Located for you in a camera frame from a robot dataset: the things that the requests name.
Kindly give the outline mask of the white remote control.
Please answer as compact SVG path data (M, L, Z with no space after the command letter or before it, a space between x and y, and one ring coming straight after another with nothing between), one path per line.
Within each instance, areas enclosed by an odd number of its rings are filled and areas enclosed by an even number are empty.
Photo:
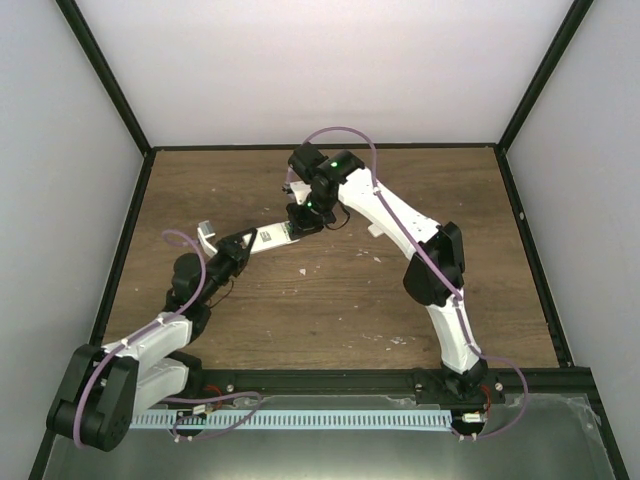
M298 242L298 239L294 239L289 233L288 221L265 225L257 230L258 237L252 249L252 255Z

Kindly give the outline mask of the white battery compartment cover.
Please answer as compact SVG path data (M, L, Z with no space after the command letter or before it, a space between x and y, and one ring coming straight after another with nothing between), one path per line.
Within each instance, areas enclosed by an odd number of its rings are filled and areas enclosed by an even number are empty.
M384 232L375 224L370 225L368 227L368 231L374 238L378 238L384 234Z

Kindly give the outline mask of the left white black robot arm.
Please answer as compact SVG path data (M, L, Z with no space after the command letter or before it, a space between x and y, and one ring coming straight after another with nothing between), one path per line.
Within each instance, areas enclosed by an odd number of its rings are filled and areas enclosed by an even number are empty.
M123 440L135 416L160 403L191 405L202 414L204 379L199 359L184 353L211 317L213 295L246 267L255 228L211 244L178 230L162 234L185 248L173 266L164 308L153 320L105 345L78 347L50 406L46 427L78 448L109 452Z

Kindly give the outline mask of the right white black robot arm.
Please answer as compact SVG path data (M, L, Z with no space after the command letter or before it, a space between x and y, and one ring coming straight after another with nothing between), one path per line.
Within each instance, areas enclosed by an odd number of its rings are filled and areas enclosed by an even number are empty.
M328 157L306 142L293 150L288 166L299 178L284 189L295 198L286 207L291 237L333 228L335 207L359 213L388 236L408 260L405 291L426 308L436 331L445 393L458 403L471 400L488 367L464 305L459 227L452 222L442 225L409 206L350 151Z

